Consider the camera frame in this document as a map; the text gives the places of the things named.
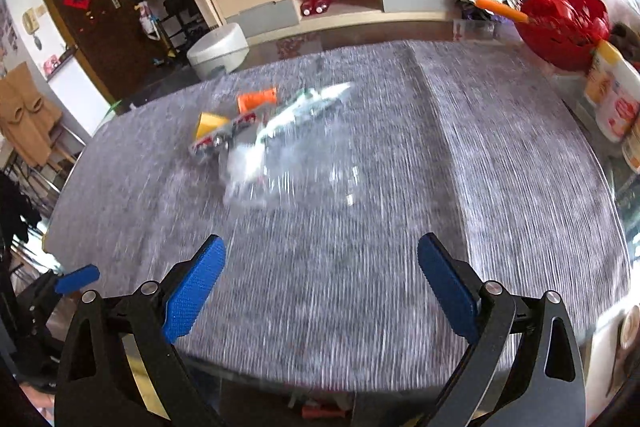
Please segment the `yellow lid canister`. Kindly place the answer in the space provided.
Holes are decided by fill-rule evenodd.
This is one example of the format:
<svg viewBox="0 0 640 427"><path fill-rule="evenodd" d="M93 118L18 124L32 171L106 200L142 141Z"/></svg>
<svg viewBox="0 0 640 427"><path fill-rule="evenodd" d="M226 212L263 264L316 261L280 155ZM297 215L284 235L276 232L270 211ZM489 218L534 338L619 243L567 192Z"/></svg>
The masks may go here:
<svg viewBox="0 0 640 427"><path fill-rule="evenodd" d="M585 100L597 107L603 100L611 84L613 70L623 60L622 54L612 43L601 40L593 54L593 60L586 77Z"/></svg>

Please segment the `orange block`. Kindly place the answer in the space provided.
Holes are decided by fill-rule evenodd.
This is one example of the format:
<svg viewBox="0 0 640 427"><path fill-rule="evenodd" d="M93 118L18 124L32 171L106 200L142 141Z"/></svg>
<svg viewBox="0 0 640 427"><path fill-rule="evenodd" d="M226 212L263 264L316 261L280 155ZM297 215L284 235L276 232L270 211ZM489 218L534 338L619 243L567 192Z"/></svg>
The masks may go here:
<svg viewBox="0 0 640 427"><path fill-rule="evenodd" d="M242 93L236 97L236 105L238 106L240 114L250 112L251 110L261 106L262 104L277 103L278 90L276 87L262 91Z"/></svg>

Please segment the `white round stool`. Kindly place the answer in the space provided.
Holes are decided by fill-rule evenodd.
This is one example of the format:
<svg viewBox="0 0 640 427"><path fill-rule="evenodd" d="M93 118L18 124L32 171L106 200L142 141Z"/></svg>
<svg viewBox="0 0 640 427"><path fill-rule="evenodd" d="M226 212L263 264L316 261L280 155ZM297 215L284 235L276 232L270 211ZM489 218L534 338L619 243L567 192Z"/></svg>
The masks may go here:
<svg viewBox="0 0 640 427"><path fill-rule="evenodd" d="M221 70L227 74L234 72L249 50L241 26L231 23L209 31L188 49L186 58L199 80L209 80Z"/></svg>

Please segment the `red plastic basket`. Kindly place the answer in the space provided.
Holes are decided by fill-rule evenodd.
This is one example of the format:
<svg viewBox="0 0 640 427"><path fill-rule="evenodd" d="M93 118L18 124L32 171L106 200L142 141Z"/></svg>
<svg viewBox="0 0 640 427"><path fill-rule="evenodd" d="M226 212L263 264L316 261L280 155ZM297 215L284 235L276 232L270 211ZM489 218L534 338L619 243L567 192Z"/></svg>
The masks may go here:
<svg viewBox="0 0 640 427"><path fill-rule="evenodd" d="M535 54L567 72L585 72L610 21L601 0L520 0L527 23L516 23L522 40Z"/></svg>

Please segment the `yellow block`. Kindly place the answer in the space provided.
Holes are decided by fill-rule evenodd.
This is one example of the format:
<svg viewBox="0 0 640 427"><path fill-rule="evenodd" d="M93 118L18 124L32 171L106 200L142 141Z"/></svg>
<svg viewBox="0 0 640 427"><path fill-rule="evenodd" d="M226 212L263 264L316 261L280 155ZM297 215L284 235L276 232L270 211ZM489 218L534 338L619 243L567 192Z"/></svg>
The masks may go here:
<svg viewBox="0 0 640 427"><path fill-rule="evenodd" d="M213 113L201 113L195 128L194 140L204 140L213 136L220 127L229 124L230 119Z"/></svg>

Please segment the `orange stick in basket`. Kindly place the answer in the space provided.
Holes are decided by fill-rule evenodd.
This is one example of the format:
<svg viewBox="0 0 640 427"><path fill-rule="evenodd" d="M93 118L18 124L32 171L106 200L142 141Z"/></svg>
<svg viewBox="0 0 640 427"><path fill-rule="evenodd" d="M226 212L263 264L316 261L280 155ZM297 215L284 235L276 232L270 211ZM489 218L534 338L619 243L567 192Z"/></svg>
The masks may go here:
<svg viewBox="0 0 640 427"><path fill-rule="evenodd" d="M529 22L529 18L525 13L512 9L509 5L496 0L475 0L474 4L481 10L503 16L514 23L527 24Z"/></svg>

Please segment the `clear plastic wrapper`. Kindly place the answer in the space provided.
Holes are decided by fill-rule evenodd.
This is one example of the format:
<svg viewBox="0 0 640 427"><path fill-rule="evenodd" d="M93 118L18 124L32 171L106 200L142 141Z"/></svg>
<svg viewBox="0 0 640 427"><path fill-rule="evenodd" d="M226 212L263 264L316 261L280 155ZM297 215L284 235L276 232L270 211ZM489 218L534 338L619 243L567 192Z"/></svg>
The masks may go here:
<svg viewBox="0 0 640 427"><path fill-rule="evenodd" d="M353 87L334 83L264 102L200 133L189 152L216 162L229 207L354 205L361 176L346 121Z"/></svg>

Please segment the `brown door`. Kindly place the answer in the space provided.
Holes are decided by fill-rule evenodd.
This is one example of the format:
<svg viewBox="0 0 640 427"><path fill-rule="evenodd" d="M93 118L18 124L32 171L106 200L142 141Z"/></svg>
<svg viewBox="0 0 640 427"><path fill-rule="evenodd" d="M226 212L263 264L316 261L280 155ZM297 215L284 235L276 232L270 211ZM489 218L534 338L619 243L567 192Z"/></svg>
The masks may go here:
<svg viewBox="0 0 640 427"><path fill-rule="evenodd" d="M139 22L139 0L43 0L96 89L114 103L135 94L166 57Z"/></svg>

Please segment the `grey table cloth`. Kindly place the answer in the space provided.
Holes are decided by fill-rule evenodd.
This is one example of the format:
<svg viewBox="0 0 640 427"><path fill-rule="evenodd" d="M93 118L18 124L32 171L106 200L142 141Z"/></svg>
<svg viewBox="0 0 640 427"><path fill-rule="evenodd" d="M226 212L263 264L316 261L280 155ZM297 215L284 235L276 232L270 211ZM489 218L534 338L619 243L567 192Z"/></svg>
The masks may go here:
<svg viewBox="0 0 640 427"><path fill-rule="evenodd" d="M189 153L201 113L244 91L349 82L308 128L290 193L226 205L216 162ZM118 296L216 234L226 266L182 352L331 390L438 386L461 358L416 247L434 233L511 293L557 291L585 337L629 291L608 184L551 82L513 46L350 46L194 84L104 124L55 205L44 246Z"/></svg>

